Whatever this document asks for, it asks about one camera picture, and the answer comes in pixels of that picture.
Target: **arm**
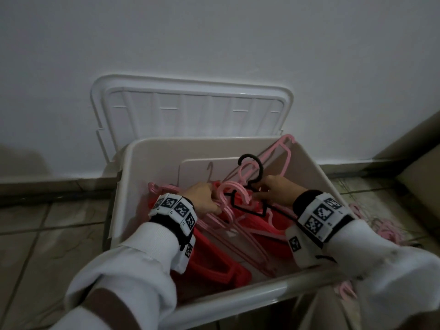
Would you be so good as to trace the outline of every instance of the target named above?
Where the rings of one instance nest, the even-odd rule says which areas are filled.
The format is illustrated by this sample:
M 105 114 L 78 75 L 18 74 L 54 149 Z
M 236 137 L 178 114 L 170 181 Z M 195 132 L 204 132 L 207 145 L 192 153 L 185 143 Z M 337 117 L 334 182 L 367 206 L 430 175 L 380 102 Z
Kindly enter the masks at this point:
M 254 194 L 255 199 L 293 205 L 299 218 L 322 194 L 281 176 L 267 176 L 256 187 L 262 191 Z M 423 324 L 437 329 L 440 259 L 425 250 L 393 244 L 362 220 L 350 216 L 343 220 L 320 247 L 353 281 L 363 328 L 415 329 Z
M 220 212 L 211 185 L 199 183 L 182 195 L 197 214 Z M 143 223 L 117 248 L 87 264 L 72 280 L 65 297 L 70 310 L 53 329 L 157 329 L 176 307 L 169 272 L 180 248 L 176 235 L 161 224 Z

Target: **white plastic bin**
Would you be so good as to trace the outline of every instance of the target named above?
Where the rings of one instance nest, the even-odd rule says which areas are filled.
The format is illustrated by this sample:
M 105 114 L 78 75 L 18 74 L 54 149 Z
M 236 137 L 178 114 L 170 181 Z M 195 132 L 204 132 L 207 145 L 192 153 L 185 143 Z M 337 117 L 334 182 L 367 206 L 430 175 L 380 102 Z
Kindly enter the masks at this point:
M 131 143 L 122 163 L 122 175 L 118 183 L 113 217 L 110 224 L 111 248 L 122 239 L 124 230 L 135 217 L 141 195 L 148 192 L 147 183 L 157 185 L 179 182 L 182 162 L 190 159 L 215 159 L 240 157 L 242 154 L 261 154 L 278 137 L 252 138 L 149 138 Z M 292 152 L 285 177 L 309 189 L 331 193 L 341 204 L 345 201 L 299 143 L 289 145 Z M 276 171 L 265 169 L 265 174 Z M 202 174 L 194 173 L 194 183 Z M 344 280 L 336 266 L 320 267 L 306 271 L 290 270 L 288 275 L 264 278 L 263 281 L 239 289 L 197 298 L 179 306 L 164 319 L 160 327 L 186 329 L 217 319 L 236 315 L 308 291 Z

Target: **hand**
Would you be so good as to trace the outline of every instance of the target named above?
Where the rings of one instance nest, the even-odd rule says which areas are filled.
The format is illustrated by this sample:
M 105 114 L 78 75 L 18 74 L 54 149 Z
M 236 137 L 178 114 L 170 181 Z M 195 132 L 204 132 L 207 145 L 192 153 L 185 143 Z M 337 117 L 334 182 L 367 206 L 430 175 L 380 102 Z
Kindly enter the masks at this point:
M 268 175 L 260 182 L 255 183 L 253 187 L 257 190 L 261 188 L 260 192 L 252 195 L 253 199 L 269 200 L 286 207 L 292 207 L 295 200 L 307 191 L 306 188 L 300 187 L 280 175 Z
M 197 214 L 220 214 L 221 209 L 212 201 L 212 184 L 199 182 L 189 189 L 179 192 L 180 196 L 191 200 Z

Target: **white sleeve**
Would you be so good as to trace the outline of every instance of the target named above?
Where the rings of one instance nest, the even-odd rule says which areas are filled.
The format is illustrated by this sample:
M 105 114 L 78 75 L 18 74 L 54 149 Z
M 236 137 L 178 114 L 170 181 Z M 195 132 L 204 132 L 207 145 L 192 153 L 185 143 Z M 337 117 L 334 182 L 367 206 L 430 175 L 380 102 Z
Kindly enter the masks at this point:
M 96 257 L 74 277 L 64 299 L 70 312 L 53 329 L 110 329 L 78 306 L 93 284 L 93 290 L 105 288 L 116 294 L 141 329 L 157 329 L 176 307 L 176 287 L 169 271 L 178 250 L 179 242 L 170 230 L 157 223 L 142 224 L 127 241 Z
M 327 252 L 354 283 L 364 330 L 395 329 L 440 306 L 440 258 L 381 238 L 362 220 L 341 228 Z

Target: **left hand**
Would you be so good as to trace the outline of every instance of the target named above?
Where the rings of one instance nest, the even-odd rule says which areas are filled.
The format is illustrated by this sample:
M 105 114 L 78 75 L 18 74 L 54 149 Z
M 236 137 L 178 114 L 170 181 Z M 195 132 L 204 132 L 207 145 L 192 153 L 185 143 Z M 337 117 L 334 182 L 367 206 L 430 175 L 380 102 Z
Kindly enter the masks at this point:
M 199 182 L 178 194 L 191 200 L 194 210 L 198 215 L 220 214 L 220 207 L 212 201 L 212 188 L 211 183 Z

